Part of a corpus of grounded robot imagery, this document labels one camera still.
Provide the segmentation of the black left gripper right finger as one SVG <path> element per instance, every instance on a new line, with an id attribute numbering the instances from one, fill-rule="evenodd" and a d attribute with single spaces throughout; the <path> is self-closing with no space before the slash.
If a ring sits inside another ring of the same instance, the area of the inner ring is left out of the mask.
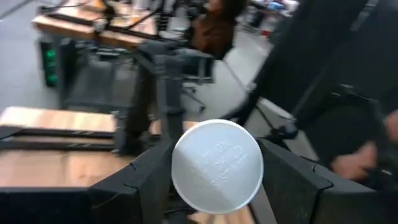
<path id="1" fill-rule="evenodd" d="M 262 186 L 277 223 L 311 224 L 318 198 L 332 183 L 312 163 L 265 139 L 256 140 L 264 163 Z"/>

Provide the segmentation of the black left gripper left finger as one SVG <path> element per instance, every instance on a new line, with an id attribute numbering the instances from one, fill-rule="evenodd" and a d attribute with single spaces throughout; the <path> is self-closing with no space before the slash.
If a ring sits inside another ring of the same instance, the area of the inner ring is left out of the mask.
<path id="1" fill-rule="evenodd" d="M 163 139 L 90 187 L 93 223 L 162 223 L 174 141 Z"/>

